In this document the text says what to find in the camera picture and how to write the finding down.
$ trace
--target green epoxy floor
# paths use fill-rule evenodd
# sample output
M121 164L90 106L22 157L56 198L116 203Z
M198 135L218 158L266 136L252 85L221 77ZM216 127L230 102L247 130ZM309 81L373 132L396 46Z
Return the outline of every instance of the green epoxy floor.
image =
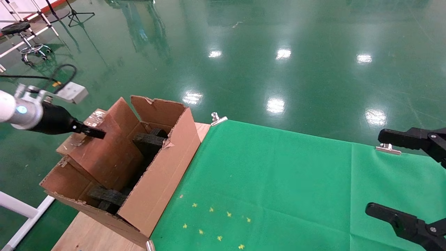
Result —
M368 145L378 144L384 127L446 126L444 0L92 1L72 4L96 12L83 27L68 33L54 24L60 40L43 33L53 61L31 69L17 52L0 59L8 74L77 66L74 81L90 96L63 105L79 119L136 94L189 103L198 122L209 123L216 111ZM13 84L2 89L12 92ZM0 131L0 191L37 207L45 197L38 183L67 135L6 124ZM18 250L50 250L75 215L55 203ZM24 221L0 208L0 247Z

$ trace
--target green cloth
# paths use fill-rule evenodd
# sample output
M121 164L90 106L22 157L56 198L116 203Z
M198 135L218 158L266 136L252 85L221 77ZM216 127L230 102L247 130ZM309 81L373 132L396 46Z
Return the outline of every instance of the green cloth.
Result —
M446 217L445 186L429 157L226 121L209 130L151 239L157 251L421 251L365 207L431 223Z

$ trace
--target wooden board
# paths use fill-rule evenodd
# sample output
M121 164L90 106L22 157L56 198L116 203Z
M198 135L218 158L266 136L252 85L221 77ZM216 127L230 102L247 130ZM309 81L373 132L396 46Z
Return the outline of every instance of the wooden board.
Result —
M200 141L209 124L195 123ZM51 251L145 251L144 248L108 229L89 216L78 213Z

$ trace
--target tripod stand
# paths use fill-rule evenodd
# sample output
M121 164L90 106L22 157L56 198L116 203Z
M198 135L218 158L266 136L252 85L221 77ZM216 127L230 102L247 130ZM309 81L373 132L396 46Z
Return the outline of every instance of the tripod stand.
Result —
M70 22L68 23L68 26L69 26L69 27L71 27L71 22L72 22L72 21L75 21L75 22L77 22L78 24L81 23L81 21L80 21L79 18L78 18L78 14L91 14L91 16L90 16L89 18L87 18L85 21L87 21L88 19L92 18L92 17L95 15L94 12L77 12L77 11L75 11L75 10L73 9L73 7L71 7L71 4L70 4L70 2L69 2L68 0L65 0L65 1L66 1L66 3L68 4L68 7L70 7L70 9L71 9L71 13L70 13L70 15L68 15L68 18L70 19Z

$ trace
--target torn cardboard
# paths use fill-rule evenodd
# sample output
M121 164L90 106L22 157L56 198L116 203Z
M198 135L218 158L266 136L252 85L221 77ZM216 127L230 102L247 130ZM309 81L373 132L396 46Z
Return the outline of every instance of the torn cardboard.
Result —
M96 125L107 133L105 138L87 137L69 151L59 151L65 156L63 161L41 186L49 195L145 247L200 139L190 108L183 104L141 96L131 96L131 103L142 121L120 98ZM95 208L98 201L89 198L88 191L95 185L120 190L142 161L131 139L153 128L164 129L169 137L119 209L122 219Z

